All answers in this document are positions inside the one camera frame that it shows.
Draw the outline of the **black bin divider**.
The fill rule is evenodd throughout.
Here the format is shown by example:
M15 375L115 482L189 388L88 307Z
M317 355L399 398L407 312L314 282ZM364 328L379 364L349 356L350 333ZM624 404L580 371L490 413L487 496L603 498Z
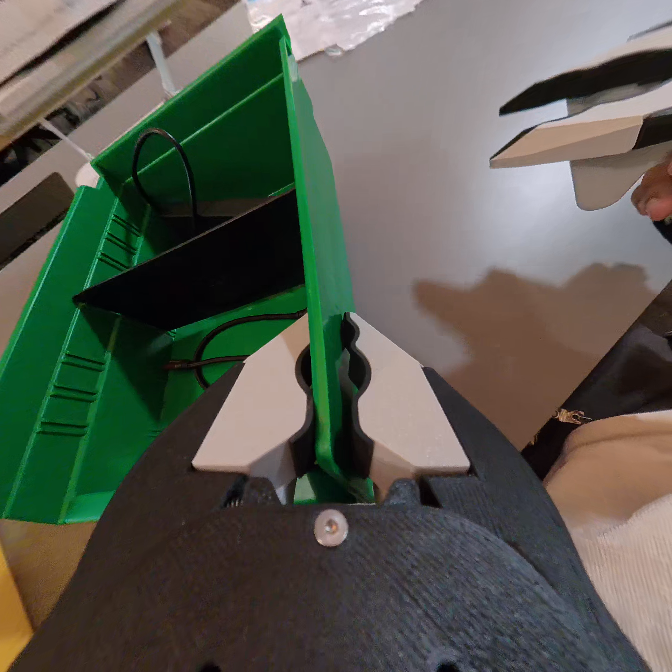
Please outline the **black bin divider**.
M72 300L166 332L303 284L292 188Z

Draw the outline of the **black rectangular desk plate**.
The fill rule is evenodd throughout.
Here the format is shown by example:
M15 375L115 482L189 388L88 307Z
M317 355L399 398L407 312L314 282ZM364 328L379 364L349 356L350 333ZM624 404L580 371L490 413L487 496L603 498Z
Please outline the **black rectangular desk plate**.
M54 172L1 211L1 269L62 222L73 197L62 175Z

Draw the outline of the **grey desk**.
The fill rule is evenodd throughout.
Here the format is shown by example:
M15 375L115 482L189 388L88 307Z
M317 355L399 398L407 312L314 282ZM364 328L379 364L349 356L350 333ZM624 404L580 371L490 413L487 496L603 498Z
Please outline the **grey desk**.
M670 1L422 1L299 63L329 151L357 312L522 449L671 279L628 196L577 208L566 163L492 170L563 103L536 81L671 19Z

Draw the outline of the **cream ribbed sweater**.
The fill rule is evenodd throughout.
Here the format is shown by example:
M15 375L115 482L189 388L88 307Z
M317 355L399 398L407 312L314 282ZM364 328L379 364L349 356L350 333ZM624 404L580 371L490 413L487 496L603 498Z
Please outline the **cream ribbed sweater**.
M671 410L578 426L544 484L617 625L670 671Z

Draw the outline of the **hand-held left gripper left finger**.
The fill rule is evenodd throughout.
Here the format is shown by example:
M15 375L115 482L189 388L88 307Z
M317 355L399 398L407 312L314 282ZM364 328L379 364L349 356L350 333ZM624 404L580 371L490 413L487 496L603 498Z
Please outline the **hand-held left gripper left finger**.
M201 442L200 472L265 478L281 503L315 464L308 317L302 316L243 364Z

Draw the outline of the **blue-striped clear plastic bag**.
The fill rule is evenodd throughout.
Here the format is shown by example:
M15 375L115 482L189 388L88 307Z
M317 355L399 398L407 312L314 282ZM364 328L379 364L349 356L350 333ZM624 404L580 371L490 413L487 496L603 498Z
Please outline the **blue-striped clear plastic bag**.
M296 60L339 56L414 12L420 1L245 1L254 32L282 16Z

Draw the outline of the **yellow plastic bin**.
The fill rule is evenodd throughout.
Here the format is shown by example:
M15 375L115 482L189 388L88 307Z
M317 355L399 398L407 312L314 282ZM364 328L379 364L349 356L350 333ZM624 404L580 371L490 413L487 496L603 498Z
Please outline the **yellow plastic bin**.
M11 668L32 636L32 626L1 549L1 671Z

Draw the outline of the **green plastic bin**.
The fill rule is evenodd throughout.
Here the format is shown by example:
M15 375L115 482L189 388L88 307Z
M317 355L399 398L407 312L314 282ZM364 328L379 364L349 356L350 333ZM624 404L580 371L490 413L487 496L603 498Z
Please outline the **green plastic bin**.
M296 189L303 285L166 332L73 302L188 241L130 211L132 150L150 127L183 145L202 200ZM1 359L1 518L97 521L160 433L302 316L316 445L297 499L372 501L343 445L341 329L355 308L332 163L281 17L103 150L93 169L97 184L75 192ZM187 200L164 140L144 147L140 176L163 203Z

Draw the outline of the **printed instruction sheet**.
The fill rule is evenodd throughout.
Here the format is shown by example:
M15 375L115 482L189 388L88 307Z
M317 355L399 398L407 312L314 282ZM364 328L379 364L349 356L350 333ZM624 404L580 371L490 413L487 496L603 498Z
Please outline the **printed instruction sheet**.
M115 1L2 1L1 82Z

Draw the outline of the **instruction sheet on stand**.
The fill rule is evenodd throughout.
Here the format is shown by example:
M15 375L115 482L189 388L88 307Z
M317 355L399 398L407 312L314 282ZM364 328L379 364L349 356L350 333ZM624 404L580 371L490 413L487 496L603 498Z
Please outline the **instruction sheet on stand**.
M1 85L1 146L63 106L145 41L182 1L117 1L92 26Z

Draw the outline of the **person's right hand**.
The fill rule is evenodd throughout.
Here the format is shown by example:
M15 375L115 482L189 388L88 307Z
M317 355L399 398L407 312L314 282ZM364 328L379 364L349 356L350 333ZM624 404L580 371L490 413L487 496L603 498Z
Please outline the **person's right hand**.
M651 221L663 221L671 216L671 157L651 167L631 195L638 214Z

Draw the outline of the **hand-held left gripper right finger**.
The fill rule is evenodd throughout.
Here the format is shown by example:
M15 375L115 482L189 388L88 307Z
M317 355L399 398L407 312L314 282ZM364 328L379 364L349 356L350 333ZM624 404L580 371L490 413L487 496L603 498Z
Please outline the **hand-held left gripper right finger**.
M414 357L356 313L341 329L349 355L349 437L357 476L383 500L399 480L464 476L464 448Z

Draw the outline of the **dark green zip jacket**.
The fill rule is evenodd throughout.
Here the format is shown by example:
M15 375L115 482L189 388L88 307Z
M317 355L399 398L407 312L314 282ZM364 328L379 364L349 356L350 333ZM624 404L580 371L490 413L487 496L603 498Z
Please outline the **dark green zip jacket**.
M671 410L671 283L601 358L522 450L544 480L568 436L620 415Z

